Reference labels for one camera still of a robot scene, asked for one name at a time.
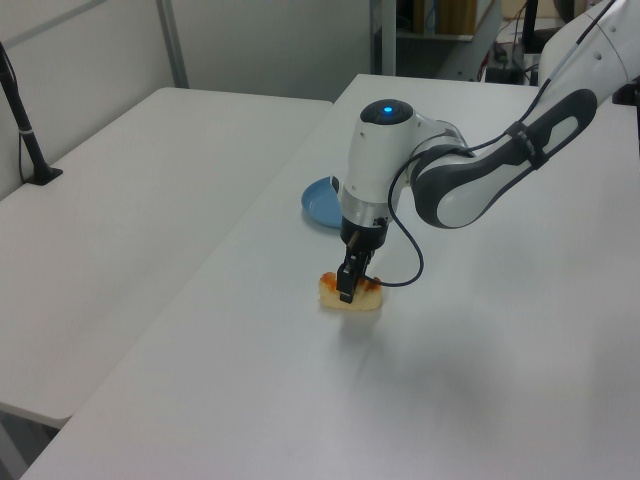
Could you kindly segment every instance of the bread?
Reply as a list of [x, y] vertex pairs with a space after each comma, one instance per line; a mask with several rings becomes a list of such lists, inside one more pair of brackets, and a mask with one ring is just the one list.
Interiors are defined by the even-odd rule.
[[360, 279], [351, 303], [340, 300], [337, 286], [335, 273], [327, 272], [322, 275], [318, 282], [322, 306], [340, 310], [370, 311], [376, 310], [382, 305], [382, 287], [380, 285]]

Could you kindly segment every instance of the white table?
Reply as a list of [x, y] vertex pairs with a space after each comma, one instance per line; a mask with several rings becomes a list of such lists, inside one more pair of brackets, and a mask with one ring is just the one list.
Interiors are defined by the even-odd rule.
[[[640, 174], [633, 109], [459, 231], [400, 216], [424, 247], [382, 310], [320, 309], [335, 232], [300, 213], [379, 98], [495, 135], [526, 87], [359, 76], [26, 480], [637, 479]], [[392, 228], [370, 272], [414, 253]]]
[[329, 107], [159, 90], [0, 202], [0, 409], [64, 424]]

